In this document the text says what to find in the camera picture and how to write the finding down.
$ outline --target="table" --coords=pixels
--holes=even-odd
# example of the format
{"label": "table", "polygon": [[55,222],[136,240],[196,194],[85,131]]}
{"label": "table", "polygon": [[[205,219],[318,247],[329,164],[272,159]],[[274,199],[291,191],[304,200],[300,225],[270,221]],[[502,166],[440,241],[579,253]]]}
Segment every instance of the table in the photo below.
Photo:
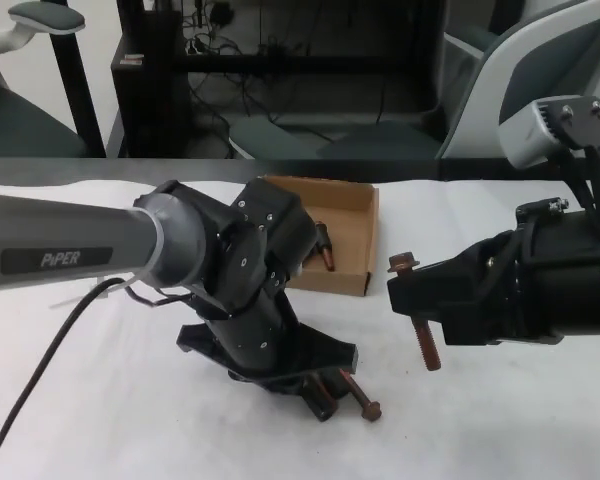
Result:
{"label": "table", "polygon": [[[230,201],[238,184],[191,184]],[[360,352],[356,378],[382,404],[369,424],[353,399],[318,423],[302,400],[231,381],[175,346],[182,305],[148,309],[112,293],[84,313],[0,452],[0,479],[600,479],[600,337],[558,346],[446,347],[427,372],[386,293],[390,254],[423,263],[515,225],[551,182],[380,185],[378,264],[366,298],[288,290],[301,321]],[[123,207],[151,187],[80,182],[0,192]],[[0,292],[0,425],[71,307],[93,280]],[[139,292],[150,290],[139,287]]]}

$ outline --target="copper bolt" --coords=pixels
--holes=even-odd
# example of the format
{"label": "copper bolt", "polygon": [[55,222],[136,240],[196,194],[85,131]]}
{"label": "copper bolt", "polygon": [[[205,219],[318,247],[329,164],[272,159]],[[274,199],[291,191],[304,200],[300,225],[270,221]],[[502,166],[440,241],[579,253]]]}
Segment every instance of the copper bolt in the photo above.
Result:
{"label": "copper bolt", "polygon": [[413,258],[413,253],[405,252],[389,258],[389,265],[391,266],[388,270],[389,273],[395,272],[398,275],[402,275],[410,272],[413,267],[420,265],[420,262]]}
{"label": "copper bolt", "polygon": [[344,378],[345,382],[349,385],[349,391],[354,396],[356,401],[362,407],[362,418],[369,422],[375,422],[382,416],[382,410],[380,410],[380,404],[378,402],[372,402],[369,397],[360,388],[360,385],[356,383],[351,374],[340,369],[340,374]]}
{"label": "copper bolt", "polygon": [[316,230],[318,232],[316,248],[320,255],[322,255],[324,266],[328,271],[333,272],[336,269],[336,264],[333,261],[333,247],[331,245],[331,239],[329,238],[327,226],[323,222],[316,222]]}
{"label": "copper bolt", "polygon": [[411,322],[413,323],[413,328],[416,329],[420,351],[422,352],[422,358],[427,370],[430,372],[440,370],[442,366],[440,356],[438,355],[436,342],[433,340],[433,335],[431,334],[431,328],[429,328],[429,322],[417,318],[412,318]]}
{"label": "copper bolt", "polygon": [[[413,257],[413,253],[405,252],[391,257],[389,265],[391,265],[389,272],[395,272],[401,276],[411,273],[413,267],[420,265],[420,262]],[[429,322],[419,318],[412,318],[411,322],[413,323],[413,328],[416,330],[420,351],[422,352],[422,358],[427,370],[430,372],[439,370],[442,365],[438,349],[436,348],[436,342],[433,340],[431,328],[429,328]]]}

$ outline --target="gray chair back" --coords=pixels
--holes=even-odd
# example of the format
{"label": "gray chair back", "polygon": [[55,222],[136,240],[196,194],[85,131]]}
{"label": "gray chair back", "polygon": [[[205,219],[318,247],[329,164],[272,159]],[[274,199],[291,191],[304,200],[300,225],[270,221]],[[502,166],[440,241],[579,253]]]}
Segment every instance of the gray chair back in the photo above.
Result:
{"label": "gray chair back", "polygon": [[536,98],[584,93],[600,62],[600,0],[531,16],[471,57],[459,61],[457,83],[442,93],[449,131],[438,158],[502,157],[502,121]]}

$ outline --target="open cardboard box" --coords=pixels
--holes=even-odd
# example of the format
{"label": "open cardboard box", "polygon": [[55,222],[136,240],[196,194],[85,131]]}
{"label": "open cardboard box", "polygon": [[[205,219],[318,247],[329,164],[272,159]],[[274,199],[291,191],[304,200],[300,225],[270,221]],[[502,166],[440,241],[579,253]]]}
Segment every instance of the open cardboard box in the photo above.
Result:
{"label": "open cardboard box", "polygon": [[296,193],[314,222],[327,225],[335,271],[327,271],[320,255],[304,262],[302,274],[288,286],[362,297],[376,262],[378,189],[363,183],[299,177],[265,179]]}

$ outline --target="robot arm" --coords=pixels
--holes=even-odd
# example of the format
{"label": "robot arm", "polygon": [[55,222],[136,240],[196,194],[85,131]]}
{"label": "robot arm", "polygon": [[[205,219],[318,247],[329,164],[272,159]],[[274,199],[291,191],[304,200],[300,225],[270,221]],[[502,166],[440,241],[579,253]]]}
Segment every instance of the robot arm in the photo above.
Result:
{"label": "robot arm", "polygon": [[140,210],[0,195],[0,288],[135,272],[156,240]]}
{"label": "robot arm", "polygon": [[[555,344],[565,335],[600,335],[600,100],[537,100],[499,133],[514,167],[546,157],[584,210],[565,213],[565,200],[541,200],[516,209],[515,230],[453,259],[413,269],[412,257],[394,257],[393,310],[441,323],[449,345]],[[592,191],[572,150],[585,151]],[[430,346],[431,337],[424,342]]]}
{"label": "robot arm", "polygon": [[119,272],[185,287],[205,323],[182,327],[182,350],[326,420],[354,388],[357,349],[300,323],[284,292],[316,238],[299,197],[263,179],[231,206],[175,181],[127,210],[0,196],[0,288]]}

